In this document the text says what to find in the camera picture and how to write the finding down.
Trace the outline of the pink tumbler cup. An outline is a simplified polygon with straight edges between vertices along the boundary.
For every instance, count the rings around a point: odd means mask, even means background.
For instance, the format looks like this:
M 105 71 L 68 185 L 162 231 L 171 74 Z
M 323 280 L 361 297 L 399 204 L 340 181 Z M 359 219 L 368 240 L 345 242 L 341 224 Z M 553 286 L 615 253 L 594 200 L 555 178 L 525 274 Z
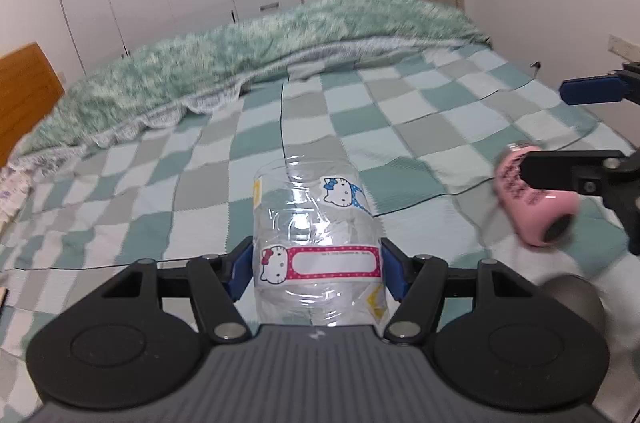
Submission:
M 494 186 L 518 238 L 529 247 L 550 247 L 570 232 L 578 213 L 576 192 L 529 187 L 520 175 L 520 163 L 531 143 L 510 143 L 496 161 Z

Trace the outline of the clear plastic Hello Kitty cup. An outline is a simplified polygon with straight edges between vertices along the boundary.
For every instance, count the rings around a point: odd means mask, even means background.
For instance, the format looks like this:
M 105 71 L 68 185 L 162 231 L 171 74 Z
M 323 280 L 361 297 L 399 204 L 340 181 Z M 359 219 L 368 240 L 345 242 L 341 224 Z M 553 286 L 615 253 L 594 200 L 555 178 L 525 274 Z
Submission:
M 345 160 L 289 157 L 257 172 L 253 194 L 260 321 L 382 325 L 381 236 L 357 170 Z

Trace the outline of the blue cartoon steel cup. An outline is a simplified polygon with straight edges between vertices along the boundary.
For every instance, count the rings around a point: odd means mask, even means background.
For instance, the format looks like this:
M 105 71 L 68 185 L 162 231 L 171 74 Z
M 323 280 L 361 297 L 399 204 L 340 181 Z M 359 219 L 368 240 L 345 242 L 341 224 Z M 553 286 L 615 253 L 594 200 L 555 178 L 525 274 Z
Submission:
M 539 289 L 605 334 L 605 307 L 597 288 L 589 281 L 575 275 L 558 275 L 544 281 Z

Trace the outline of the checkered green bed sheet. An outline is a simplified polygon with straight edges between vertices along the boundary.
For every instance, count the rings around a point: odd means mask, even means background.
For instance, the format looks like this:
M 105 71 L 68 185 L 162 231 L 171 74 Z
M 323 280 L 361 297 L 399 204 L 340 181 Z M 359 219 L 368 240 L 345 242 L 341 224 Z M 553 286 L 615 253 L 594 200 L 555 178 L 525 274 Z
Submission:
M 456 267 L 484 257 L 530 281 L 576 273 L 608 310 L 611 367 L 597 407 L 619 422 L 639 408 L 639 262 L 614 215 L 585 198 L 570 238 L 518 240 L 491 177 L 501 151 L 629 144 L 565 105 L 487 47 L 432 48 L 369 69 L 293 69 L 209 114 L 92 149 L 36 183 L 1 241 L 1 417 L 38 407 L 24 354 L 58 313 L 140 257 L 164 266 L 233 249 L 252 229 L 253 180 L 282 156 L 346 159 L 382 232 L 406 253 Z

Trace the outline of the green floral duvet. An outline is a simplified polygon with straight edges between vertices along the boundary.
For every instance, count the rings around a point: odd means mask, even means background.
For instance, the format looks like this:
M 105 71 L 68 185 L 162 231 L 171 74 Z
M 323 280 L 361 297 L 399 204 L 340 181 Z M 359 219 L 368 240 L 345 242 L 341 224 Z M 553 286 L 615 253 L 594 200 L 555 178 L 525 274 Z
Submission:
M 422 0 L 321 0 L 262 18 L 145 45 L 68 87 L 17 143 L 16 161 L 108 147 L 142 128 L 214 111 L 244 84 L 322 61 L 337 65 L 395 50 L 488 44 L 454 6 Z

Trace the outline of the floral ruffled pillow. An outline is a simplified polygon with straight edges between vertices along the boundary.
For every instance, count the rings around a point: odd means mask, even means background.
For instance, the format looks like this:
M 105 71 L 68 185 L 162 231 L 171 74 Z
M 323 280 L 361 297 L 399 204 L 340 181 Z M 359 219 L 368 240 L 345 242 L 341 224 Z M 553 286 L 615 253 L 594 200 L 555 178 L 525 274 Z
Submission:
M 0 221 L 1 232 L 21 212 L 32 190 L 32 171 L 23 166 L 8 164 L 1 169 Z

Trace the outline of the orange wooden headboard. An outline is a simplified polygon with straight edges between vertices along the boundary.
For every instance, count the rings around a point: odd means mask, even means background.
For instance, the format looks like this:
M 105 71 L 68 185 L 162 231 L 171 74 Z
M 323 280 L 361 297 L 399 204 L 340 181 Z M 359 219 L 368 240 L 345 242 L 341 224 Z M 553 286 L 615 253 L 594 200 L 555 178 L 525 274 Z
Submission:
M 51 112 L 64 88 L 37 43 L 1 57 L 0 121 L 1 165 L 18 141 Z

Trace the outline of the white wall socket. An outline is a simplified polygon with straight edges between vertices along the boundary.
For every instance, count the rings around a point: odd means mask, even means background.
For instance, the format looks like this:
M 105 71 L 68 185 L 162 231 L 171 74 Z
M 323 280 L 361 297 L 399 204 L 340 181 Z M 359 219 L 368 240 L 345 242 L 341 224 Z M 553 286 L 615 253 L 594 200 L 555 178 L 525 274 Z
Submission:
M 640 45 L 622 39 L 614 34 L 608 36 L 608 51 L 623 60 L 630 62 L 640 61 Z

